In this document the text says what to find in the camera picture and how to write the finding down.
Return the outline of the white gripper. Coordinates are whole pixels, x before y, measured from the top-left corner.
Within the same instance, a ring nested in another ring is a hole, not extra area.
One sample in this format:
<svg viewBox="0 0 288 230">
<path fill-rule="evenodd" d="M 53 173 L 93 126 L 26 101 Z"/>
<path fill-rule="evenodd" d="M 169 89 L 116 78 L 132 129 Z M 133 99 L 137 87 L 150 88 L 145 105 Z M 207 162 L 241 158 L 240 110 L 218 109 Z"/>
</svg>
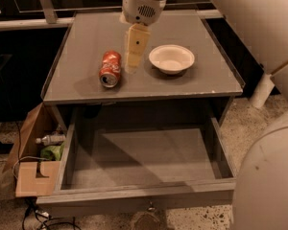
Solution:
<svg viewBox="0 0 288 230">
<path fill-rule="evenodd" d="M 166 1 L 122 0 L 122 13 L 125 20 L 133 24 L 126 33 L 125 71 L 127 73 L 136 72 L 151 35 L 148 26 L 158 20 Z"/>
</svg>

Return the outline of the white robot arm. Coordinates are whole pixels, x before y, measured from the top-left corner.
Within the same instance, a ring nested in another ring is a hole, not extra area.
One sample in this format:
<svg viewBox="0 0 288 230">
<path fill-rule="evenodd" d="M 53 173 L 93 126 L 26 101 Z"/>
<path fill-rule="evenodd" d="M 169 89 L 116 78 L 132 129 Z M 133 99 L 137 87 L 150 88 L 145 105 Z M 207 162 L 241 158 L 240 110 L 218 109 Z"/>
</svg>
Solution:
<svg viewBox="0 0 288 230">
<path fill-rule="evenodd" d="M 288 0 L 210 0 L 264 66 L 251 103 L 288 101 Z M 252 144 L 233 194 L 230 230 L 288 230 L 288 110 Z"/>
</svg>

